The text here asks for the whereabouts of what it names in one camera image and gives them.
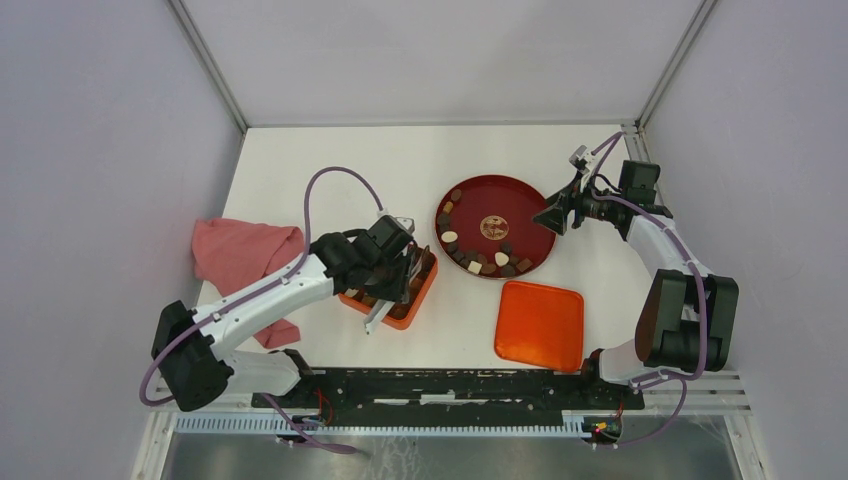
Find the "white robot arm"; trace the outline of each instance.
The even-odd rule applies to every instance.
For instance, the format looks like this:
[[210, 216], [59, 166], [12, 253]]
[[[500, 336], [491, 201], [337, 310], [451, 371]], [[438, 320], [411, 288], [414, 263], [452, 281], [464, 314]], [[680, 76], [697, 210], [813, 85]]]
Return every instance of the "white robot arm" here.
[[[548, 208], [533, 218], [559, 235], [565, 234], [571, 212], [572, 228], [586, 218], [610, 222], [654, 274], [633, 340], [595, 351], [584, 362], [584, 373], [588, 366], [597, 369], [603, 381], [640, 388], [658, 377], [665, 380], [668, 367], [693, 372], [672, 373], [680, 379], [721, 370], [730, 350], [739, 296], [736, 282], [714, 275], [699, 262], [680, 239], [671, 212], [654, 204], [658, 165], [625, 161], [618, 186], [597, 173], [606, 155], [590, 168], [606, 143], [594, 152], [585, 146], [577, 149], [569, 159], [577, 168], [574, 179], [548, 197]], [[595, 187], [597, 178], [610, 188]]]
[[165, 307], [151, 354], [179, 408], [196, 410], [224, 391], [287, 393], [300, 379], [296, 353], [236, 348], [310, 303], [351, 288], [364, 289], [379, 299], [365, 320], [365, 331], [370, 333], [395, 302], [409, 300], [409, 282], [423, 258], [413, 231], [412, 219], [385, 215], [367, 231], [321, 236], [304, 261], [292, 261], [217, 302], [191, 311], [182, 302]]

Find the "pink cloth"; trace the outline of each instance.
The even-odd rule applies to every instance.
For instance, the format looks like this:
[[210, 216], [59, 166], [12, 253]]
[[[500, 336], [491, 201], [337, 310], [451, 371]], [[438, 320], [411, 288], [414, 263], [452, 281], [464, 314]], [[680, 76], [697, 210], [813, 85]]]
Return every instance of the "pink cloth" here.
[[[272, 227], [227, 218], [198, 220], [191, 251], [197, 278], [211, 282], [218, 293], [227, 296], [297, 258], [303, 252], [303, 233], [297, 227]], [[265, 348], [277, 348], [300, 340], [300, 330], [281, 318], [254, 338]]]

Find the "red plate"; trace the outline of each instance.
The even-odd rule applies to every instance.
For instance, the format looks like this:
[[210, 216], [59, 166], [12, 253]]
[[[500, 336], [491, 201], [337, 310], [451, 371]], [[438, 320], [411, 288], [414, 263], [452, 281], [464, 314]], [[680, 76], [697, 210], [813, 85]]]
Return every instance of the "red plate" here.
[[[450, 201], [451, 192], [459, 189], [462, 197], [450, 212], [450, 230], [457, 233], [459, 250], [476, 250], [494, 263], [495, 253], [500, 251], [502, 242], [512, 245], [513, 255], [520, 259], [529, 259], [533, 265], [519, 277], [532, 272], [548, 258], [556, 241], [556, 234], [533, 223], [533, 216], [547, 208], [545, 197], [530, 185], [503, 175], [481, 175], [469, 178], [451, 188], [439, 202], [436, 218], [442, 213], [445, 204]], [[445, 250], [447, 244], [441, 240], [439, 225], [435, 223], [439, 245], [450, 261], [460, 268], [459, 262]], [[507, 278], [497, 268], [484, 278]]]

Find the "gray wall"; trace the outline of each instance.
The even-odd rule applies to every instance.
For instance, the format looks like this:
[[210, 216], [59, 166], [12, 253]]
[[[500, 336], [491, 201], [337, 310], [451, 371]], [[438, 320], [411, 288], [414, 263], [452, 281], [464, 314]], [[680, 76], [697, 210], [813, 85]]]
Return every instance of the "gray wall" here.
[[0, 478], [126, 478], [240, 136], [164, 1], [0, 7]]
[[634, 119], [699, 0], [185, 0], [252, 125]]
[[848, 3], [721, 2], [648, 126], [779, 478], [845, 478]]

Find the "white table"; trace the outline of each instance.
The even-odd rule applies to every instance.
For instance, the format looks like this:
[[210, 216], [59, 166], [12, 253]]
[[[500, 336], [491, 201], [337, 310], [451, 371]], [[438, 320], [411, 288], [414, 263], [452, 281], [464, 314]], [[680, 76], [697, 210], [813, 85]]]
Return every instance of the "white table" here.
[[[437, 203], [461, 180], [488, 173], [514, 176], [550, 195], [574, 175], [567, 159], [579, 145], [594, 148], [618, 130], [617, 125], [251, 129], [224, 217], [302, 227], [303, 193], [312, 174], [329, 165], [352, 168], [392, 214], [416, 220], [416, 239], [438, 255], [439, 274], [405, 331], [381, 325], [366, 336], [363, 315], [334, 298], [287, 317], [301, 329], [302, 340], [291, 347], [316, 366], [527, 367], [495, 355], [503, 282], [475, 279], [450, 263], [430, 228]], [[618, 179], [626, 156], [620, 142], [603, 170], [611, 180]], [[376, 207], [357, 180], [329, 173], [313, 189], [311, 215], [317, 238], [370, 226]], [[545, 263], [521, 279], [583, 295], [584, 356], [633, 337], [651, 283], [612, 225], [594, 220], [558, 238]], [[217, 298], [215, 287], [204, 282], [200, 303]], [[264, 351], [253, 339], [241, 348]]]

